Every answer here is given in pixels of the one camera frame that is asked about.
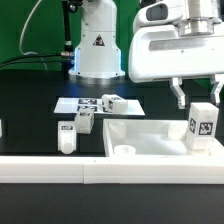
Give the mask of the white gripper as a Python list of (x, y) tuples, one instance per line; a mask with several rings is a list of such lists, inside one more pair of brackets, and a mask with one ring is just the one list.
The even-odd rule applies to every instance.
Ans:
[(211, 102), (224, 87), (224, 21), (219, 0), (139, 0), (128, 71), (134, 82), (170, 79), (179, 109), (182, 79), (212, 76)]

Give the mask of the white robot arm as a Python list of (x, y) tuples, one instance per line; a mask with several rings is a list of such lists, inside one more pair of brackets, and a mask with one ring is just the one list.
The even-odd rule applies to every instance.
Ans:
[[(167, 80), (186, 106), (184, 79), (208, 78), (211, 101), (220, 103), (224, 87), (224, 21), (219, 0), (139, 0), (133, 21), (128, 74), (135, 83)], [(70, 75), (83, 79), (122, 76), (116, 45), (113, 0), (84, 0), (81, 41), (74, 49)]]

